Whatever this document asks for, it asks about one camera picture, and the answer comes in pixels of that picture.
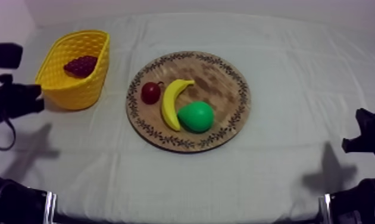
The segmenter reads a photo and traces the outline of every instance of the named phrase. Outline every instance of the yellow banana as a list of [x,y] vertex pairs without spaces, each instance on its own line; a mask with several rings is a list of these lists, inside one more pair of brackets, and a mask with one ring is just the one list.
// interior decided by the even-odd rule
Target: yellow banana
[[175,111],[175,100],[188,85],[193,85],[194,80],[177,79],[165,89],[162,97],[161,114],[166,124],[175,131],[180,131],[180,124]]

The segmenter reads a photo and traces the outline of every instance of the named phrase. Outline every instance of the wooden plate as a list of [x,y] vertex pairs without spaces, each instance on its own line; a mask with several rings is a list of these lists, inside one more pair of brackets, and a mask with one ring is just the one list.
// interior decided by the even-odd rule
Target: wooden plate
[[[175,79],[195,80],[176,99],[176,111],[194,101],[207,102],[215,117],[209,131],[175,132],[163,121],[161,99],[153,105],[142,102],[140,91],[146,82],[164,82],[163,94]],[[141,69],[129,86],[126,111],[132,126],[150,143],[174,152],[198,153],[234,137],[248,118],[250,102],[249,86],[235,67],[209,53],[183,51],[157,58]]]

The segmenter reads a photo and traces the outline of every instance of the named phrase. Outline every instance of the table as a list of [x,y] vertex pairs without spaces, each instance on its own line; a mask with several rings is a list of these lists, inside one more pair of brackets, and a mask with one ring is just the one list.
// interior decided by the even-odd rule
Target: table
[[[272,222],[312,216],[317,197],[375,178],[372,154],[344,154],[359,134],[355,110],[375,112],[375,36],[339,27],[224,13],[96,18],[43,27],[29,37],[17,82],[33,83],[54,41],[81,29],[111,35],[98,103],[14,121],[0,175],[56,192],[59,212],[112,222]],[[205,51],[232,63],[252,109],[230,142],[202,154],[159,150],[132,129],[128,85],[148,62]],[[0,125],[0,143],[9,139]]]

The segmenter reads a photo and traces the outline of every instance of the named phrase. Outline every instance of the yellow basket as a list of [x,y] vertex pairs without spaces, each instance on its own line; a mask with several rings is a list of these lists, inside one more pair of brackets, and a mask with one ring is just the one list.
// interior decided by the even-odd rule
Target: yellow basket
[[[90,107],[100,97],[108,69],[110,36],[100,30],[67,34],[51,47],[35,83],[57,106],[68,110]],[[97,57],[94,71],[84,79],[67,75],[64,65],[82,56]]]

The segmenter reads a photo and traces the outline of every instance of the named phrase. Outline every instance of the green fruit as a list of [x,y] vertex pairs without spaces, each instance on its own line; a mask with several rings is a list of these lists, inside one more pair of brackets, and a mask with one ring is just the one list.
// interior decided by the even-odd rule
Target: green fruit
[[206,102],[196,101],[182,107],[178,111],[178,118],[189,131],[202,133],[213,125],[214,112]]

